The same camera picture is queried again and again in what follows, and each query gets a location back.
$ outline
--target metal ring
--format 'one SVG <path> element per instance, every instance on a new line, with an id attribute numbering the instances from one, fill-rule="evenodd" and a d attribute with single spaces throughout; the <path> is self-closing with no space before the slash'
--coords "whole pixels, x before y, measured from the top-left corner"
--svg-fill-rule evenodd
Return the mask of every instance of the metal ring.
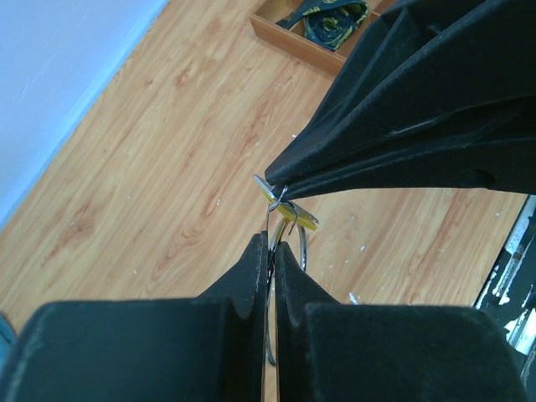
<path id="1" fill-rule="evenodd" d="M 270 239 L 269 244 L 269 265 L 268 265 L 268 273 L 266 278 L 266 285 L 268 285 L 268 294 L 266 297 L 266 315 L 270 315 L 270 300 L 271 300 L 271 282 L 272 278 L 274 276 L 274 261 L 273 261 L 273 255 L 276 252 L 276 247 L 280 244 L 281 238 L 283 237 L 283 233 L 285 233 L 285 228 L 288 225 L 288 222 L 285 218 L 281 219 L 279 221 L 279 224 L 277 224 L 276 231 L 274 232 L 274 235 Z M 274 357 L 274 353 L 271 350 L 271 340 L 270 340 L 270 317 L 266 319 L 266 358 L 268 359 L 268 363 L 270 363 L 272 366 L 276 366 L 276 358 Z"/>
<path id="2" fill-rule="evenodd" d="M 292 202 L 287 202 L 287 203 L 284 203 L 285 205 L 288 205 L 289 207 L 292 208 L 292 211 L 294 212 L 294 222 L 292 222 L 292 226 L 291 226 L 291 229 L 288 231 L 288 235 L 290 236 L 292 231 L 294 230 L 294 226 L 296 226 L 297 222 L 298 222 L 298 218 L 299 218 L 299 215 L 298 215 L 298 211 L 296 209 L 296 205 Z"/>
<path id="3" fill-rule="evenodd" d="M 307 233 L 305 228 L 299 225 L 300 229 L 300 268 L 307 272 Z"/>

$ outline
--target wooden box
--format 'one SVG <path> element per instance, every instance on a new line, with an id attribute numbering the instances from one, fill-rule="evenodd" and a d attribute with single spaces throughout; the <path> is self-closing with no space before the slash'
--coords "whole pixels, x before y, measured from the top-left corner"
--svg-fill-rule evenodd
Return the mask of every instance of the wooden box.
<path id="1" fill-rule="evenodd" d="M 300 0 L 265 0 L 257 10 L 250 15 L 251 25 L 256 35 L 276 47 L 293 54 L 299 59 L 336 75 L 343 67 L 347 57 L 352 52 L 363 31 L 396 0 L 369 0 L 370 12 L 363 24 L 348 38 L 337 51 L 332 52 L 304 38 L 303 20 L 292 29 L 283 29 L 276 22 L 294 11 L 301 3 Z"/>

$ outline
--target metal hook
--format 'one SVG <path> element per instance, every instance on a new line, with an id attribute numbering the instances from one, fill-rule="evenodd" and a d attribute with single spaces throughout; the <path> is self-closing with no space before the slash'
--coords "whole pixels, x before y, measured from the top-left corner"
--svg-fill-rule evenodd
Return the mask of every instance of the metal hook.
<path id="1" fill-rule="evenodd" d="M 274 232 L 274 235 L 271 237 L 270 245 L 269 245 L 269 251 L 271 253 L 276 252 L 276 247 L 281 242 L 281 238 L 283 237 L 283 233 L 285 232 L 285 228 L 288 225 L 288 221 L 285 218 L 281 218 L 279 221 L 279 224 L 276 226 L 276 231 Z"/>
<path id="2" fill-rule="evenodd" d="M 288 235 L 290 236 L 291 233 L 292 233 L 292 231 L 294 230 L 294 226 L 296 226 L 296 223 L 297 223 L 297 221 L 298 221 L 298 217 L 299 217 L 299 215 L 298 215 L 298 211 L 297 211 L 296 205 L 295 205 L 294 203 L 292 203 L 292 202 L 289 201 L 289 202 L 287 202 L 287 203 L 285 203 L 285 204 L 288 205 L 289 207 L 291 207 L 291 208 L 292 208 L 292 211 L 294 212 L 294 222 L 292 222 L 291 229 L 288 231 Z"/>
<path id="3" fill-rule="evenodd" d="M 275 210 L 277 207 L 279 207 L 279 205 L 281 204 L 281 201 L 283 200 L 283 197 L 286 194 L 286 190 L 288 190 L 287 185 L 285 185 L 285 187 L 283 188 L 283 191 L 281 191 L 281 195 L 279 196 L 279 198 L 273 204 L 270 204 L 270 206 L 268 207 L 268 210 L 266 211 L 266 233 L 268 233 L 268 224 L 270 223 L 270 213 L 273 210 Z"/>

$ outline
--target wooden floor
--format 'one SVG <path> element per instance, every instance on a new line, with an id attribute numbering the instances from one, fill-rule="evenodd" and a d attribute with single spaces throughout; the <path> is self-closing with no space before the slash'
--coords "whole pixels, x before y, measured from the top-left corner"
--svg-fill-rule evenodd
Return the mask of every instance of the wooden floor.
<path id="1" fill-rule="evenodd" d="M 0 307 L 17 329 L 52 300 L 196 296 L 263 227 L 251 176 L 331 78 L 256 39 L 254 6 L 165 8 L 0 234 Z M 523 201 L 456 189 L 308 199 L 321 222 L 309 272 L 342 302 L 469 305 Z"/>

